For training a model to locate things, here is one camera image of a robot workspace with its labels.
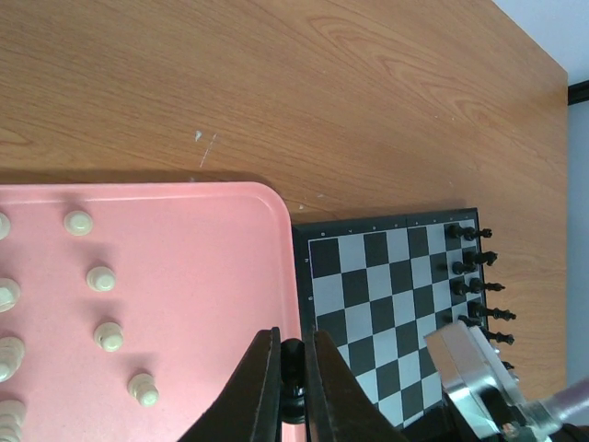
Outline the black king chess piece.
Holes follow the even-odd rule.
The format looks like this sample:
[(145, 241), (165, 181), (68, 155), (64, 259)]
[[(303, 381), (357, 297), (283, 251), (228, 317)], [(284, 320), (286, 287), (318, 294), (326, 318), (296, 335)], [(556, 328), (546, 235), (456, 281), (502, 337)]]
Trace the black king chess piece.
[(514, 336), (512, 334), (504, 334), (499, 331), (493, 332), (484, 327), (480, 327), (479, 329), (488, 341), (495, 341), (496, 343), (507, 343), (508, 345), (514, 344)]

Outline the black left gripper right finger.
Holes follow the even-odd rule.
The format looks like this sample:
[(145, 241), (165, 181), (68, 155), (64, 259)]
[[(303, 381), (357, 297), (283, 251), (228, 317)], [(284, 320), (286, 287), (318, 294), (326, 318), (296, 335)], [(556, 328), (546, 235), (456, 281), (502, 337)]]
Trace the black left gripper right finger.
[(325, 331), (305, 339), (306, 439), (404, 441), (364, 394)]

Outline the black knight chess piece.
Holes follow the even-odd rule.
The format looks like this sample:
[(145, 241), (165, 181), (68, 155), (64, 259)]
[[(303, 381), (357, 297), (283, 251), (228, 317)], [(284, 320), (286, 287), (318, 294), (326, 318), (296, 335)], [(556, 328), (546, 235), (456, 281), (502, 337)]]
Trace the black knight chess piece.
[(480, 252), (465, 251), (463, 258), (466, 264), (492, 266), (498, 259), (498, 253), (492, 250)]

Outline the black queen chess piece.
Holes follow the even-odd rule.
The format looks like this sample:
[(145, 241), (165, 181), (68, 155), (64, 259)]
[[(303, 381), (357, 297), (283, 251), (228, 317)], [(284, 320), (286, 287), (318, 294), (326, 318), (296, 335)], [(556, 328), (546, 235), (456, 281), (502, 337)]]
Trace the black queen chess piece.
[(491, 317), (495, 320), (515, 320), (517, 315), (508, 309), (488, 308), (485, 305), (476, 302), (468, 302), (468, 314), (473, 318), (487, 318)]

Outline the black bishop chess piece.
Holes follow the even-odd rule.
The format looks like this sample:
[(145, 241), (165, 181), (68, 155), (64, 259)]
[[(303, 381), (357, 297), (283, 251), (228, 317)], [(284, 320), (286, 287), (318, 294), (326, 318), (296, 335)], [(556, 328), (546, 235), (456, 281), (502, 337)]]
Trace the black bishop chess piece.
[(471, 293), (481, 293), (483, 291), (502, 291), (505, 289), (505, 286), (500, 283), (485, 283), (480, 278), (472, 278), (468, 284), (468, 290)]

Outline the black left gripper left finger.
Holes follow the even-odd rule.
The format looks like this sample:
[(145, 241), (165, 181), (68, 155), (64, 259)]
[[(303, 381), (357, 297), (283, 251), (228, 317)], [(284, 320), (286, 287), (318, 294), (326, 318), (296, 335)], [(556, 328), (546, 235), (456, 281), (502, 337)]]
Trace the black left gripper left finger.
[(281, 382), (280, 331), (259, 331), (217, 399), (180, 439), (278, 441)]

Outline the black pawn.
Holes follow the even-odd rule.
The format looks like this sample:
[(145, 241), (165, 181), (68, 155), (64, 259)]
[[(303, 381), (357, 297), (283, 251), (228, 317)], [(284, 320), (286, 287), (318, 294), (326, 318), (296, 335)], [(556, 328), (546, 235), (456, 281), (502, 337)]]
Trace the black pawn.
[(464, 228), (459, 224), (448, 225), (445, 229), (445, 233), (449, 238), (462, 238), (464, 236)]
[(452, 291), (455, 295), (464, 297), (470, 292), (470, 287), (464, 282), (454, 281), (452, 284)]
[(468, 327), (480, 327), (482, 325), (481, 320), (478, 318), (470, 318), (465, 315), (459, 315), (458, 319), (464, 322)]
[(284, 423), (300, 425), (306, 419), (305, 345), (295, 338), (281, 343), (280, 417)]
[(463, 262), (454, 262), (452, 264), (452, 272), (454, 274), (462, 274), (468, 271), (467, 266)]

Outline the black rook chess piece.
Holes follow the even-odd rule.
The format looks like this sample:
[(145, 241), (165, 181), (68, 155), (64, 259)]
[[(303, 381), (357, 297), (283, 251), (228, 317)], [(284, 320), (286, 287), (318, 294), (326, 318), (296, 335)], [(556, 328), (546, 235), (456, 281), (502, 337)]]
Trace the black rook chess piece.
[(472, 241), (478, 238), (491, 238), (492, 230), (490, 228), (476, 229), (474, 227), (463, 228), (463, 239)]

